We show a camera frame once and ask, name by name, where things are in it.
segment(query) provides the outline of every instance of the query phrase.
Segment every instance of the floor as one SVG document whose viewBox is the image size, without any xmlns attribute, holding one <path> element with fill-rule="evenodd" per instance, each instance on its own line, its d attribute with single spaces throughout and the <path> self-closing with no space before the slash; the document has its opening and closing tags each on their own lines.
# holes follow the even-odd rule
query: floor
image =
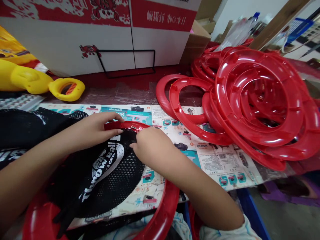
<svg viewBox="0 0 320 240">
<path fill-rule="evenodd" d="M 320 208 L 266 201 L 256 188 L 250 193 L 272 240 L 319 239 Z"/>
</svg>

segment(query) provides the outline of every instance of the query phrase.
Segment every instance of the sleeve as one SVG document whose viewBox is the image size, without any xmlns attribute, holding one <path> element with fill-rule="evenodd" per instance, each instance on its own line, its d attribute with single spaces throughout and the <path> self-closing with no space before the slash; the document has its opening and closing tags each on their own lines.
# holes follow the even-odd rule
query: sleeve
<svg viewBox="0 0 320 240">
<path fill-rule="evenodd" d="M 200 240 L 261 240 L 251 228 L 251 224 L 244 215 L 244 224 L 232 231 L 219 231 L 206 226 L 200 229 Z"/>
</svg>

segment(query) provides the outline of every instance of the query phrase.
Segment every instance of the toy catalog paper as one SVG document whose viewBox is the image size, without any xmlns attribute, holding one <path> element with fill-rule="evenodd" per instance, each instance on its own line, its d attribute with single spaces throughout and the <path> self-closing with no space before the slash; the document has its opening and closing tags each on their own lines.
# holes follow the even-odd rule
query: toy catalog paper
<svg viewBox="0 0 320 240">
<path fill-rule="evenodd" d="M 136 121 L 161 129 L 191 161 L 220 184 L 226 191 L 254 186 L 263 182 L 253 160 L 236 145 L 219 146 L 204 142 L 185 126 L 168 116 L 159 105 L 94 105 L 94 104 L 51 104 L 40 107 L 68 115 L 84 111 L 89 115 L 98 112 L 117 112 L 126 121 Z M 202 114 L 201 107 L 182 107 L 185 113 Z M 199 127 L 213 132 L 209 124 Z M 164 178 L 145 166 L 142 178 L 135 190 L 117 207 L 94 218 L 75 218 L 69 229 L 87 225 L 92 221 L 112 219 L 127 214 L 157 208 L 160 204 Z M 187 197 L 180 194 L 179 201 Z"/>
</svg>

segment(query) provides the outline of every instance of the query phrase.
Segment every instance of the white wall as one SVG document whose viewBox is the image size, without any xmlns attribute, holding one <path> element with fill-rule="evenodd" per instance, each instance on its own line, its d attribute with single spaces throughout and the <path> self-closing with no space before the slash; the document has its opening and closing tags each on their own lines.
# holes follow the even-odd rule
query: white wall
<svg viewBox="0 0 320 240">
<path fill-rule="evenodd" d="M 239 17 L 251 17 L 255 12 L 260 12 L 260 17 L 271 13 L 275 16 L 288 0 L 222 0 L 221 5 L 213 18 L 216 26 L 211 34 L 214 41 L 218 34 L 223 33 L 229 20 Z M 320 7 L 320 0 L 310 3 L 299 15 L 300 18 L 308 18 Z"/>
</svg>

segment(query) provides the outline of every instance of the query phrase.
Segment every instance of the crab illustration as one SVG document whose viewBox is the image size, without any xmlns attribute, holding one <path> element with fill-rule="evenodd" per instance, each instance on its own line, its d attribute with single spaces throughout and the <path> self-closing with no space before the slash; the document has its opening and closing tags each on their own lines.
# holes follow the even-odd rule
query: crab illustration
<svg viewBox="0 0 320 240">
<path fill-rule="evenodd" d="M 90 0 L 90 3 L 94 8 L 92 9 L 93 17 L 96 19 L 100 19 L 100 10 L 102 14 L 110 15 L 110 12 L 113 12 L 113 19 L 116 22 L 119 22 L 119 14 L 116 12 L 116 3 L 115 0 Z"/>
<path fill-rule="evenodd" d="M 95 45 L 87 45 L 87 46 L 82 46 L 80 45 L 80 50 L 83 52 L 82 55 L 83 57 L 82 58 L 87 58 L 88 57 L 88 54 L 89 55 L 94 55 L 94 53 L 98 50 L 98 48 L 95 46 Z"/>
</svg>

